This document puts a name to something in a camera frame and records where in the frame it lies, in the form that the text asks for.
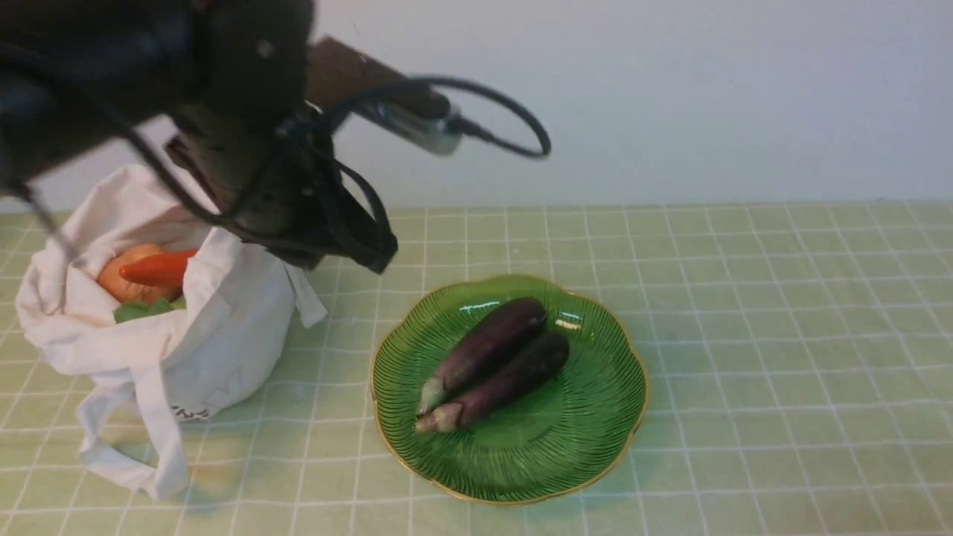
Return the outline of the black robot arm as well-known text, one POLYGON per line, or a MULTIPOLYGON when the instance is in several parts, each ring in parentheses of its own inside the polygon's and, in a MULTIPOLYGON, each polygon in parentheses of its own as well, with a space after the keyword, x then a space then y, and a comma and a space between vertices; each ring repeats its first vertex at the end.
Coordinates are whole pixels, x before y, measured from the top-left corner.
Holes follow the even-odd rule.
POLYGON ((202 223, 313 269, 398 242, 306 102, 313 1, 4 1, 2 196, 119 138, 202 223))

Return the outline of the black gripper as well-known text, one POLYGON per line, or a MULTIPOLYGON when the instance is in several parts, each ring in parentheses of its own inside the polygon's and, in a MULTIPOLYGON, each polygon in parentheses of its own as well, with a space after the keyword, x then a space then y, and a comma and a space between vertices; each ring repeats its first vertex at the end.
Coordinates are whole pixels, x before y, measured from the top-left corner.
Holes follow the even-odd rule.
POLYGON ((220 225, 242 242, 304 270, 338 257, 382 275, 398 251, 387 211, 360 173, 314 155, 331 149, 329 137, 313 131, 319 118, 318 109, 302 104, 273 124, 255 126, 205 106, 184 106, 171 115, 177 133, 165 150, 208 194, 220 225), (344 176, 360 188, 370 211, 348 192, 344 176), (319 181, 330 179, 327 221, 319 181))

